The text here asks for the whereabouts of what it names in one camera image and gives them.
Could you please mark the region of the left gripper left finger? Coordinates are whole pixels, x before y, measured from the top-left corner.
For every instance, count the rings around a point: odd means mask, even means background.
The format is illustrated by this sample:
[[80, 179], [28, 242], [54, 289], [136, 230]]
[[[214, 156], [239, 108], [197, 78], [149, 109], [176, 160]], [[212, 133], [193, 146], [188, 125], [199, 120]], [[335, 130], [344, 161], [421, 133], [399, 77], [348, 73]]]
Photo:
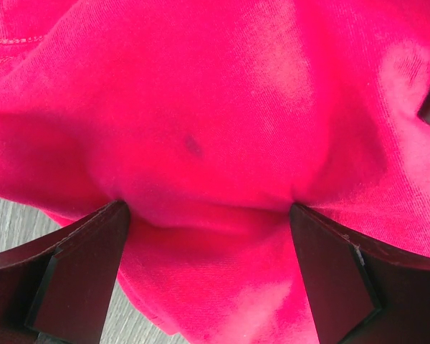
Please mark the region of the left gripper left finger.
[[129, 224], [114, 201], [0, 252], [0, 343], [99, 343]]

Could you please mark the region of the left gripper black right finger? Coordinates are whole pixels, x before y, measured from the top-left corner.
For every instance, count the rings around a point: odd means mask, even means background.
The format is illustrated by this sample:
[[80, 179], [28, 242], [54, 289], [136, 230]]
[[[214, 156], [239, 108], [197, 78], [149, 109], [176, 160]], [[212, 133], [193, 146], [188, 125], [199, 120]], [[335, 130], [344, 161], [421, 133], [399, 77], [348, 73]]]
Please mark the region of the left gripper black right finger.
[[320, 343], [430, 343], [430, 258], [290, 209]]

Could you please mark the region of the pink t shirt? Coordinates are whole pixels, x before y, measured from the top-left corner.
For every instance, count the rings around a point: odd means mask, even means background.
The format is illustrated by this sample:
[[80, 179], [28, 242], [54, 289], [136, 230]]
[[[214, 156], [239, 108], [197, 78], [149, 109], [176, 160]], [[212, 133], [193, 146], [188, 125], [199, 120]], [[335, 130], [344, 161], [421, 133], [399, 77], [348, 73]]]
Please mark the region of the pink t shirt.
[[190, 343], [316, 343], [294, 202], [430, 257], [430, 1], [0, 1], [0, 197], [115, 199]]

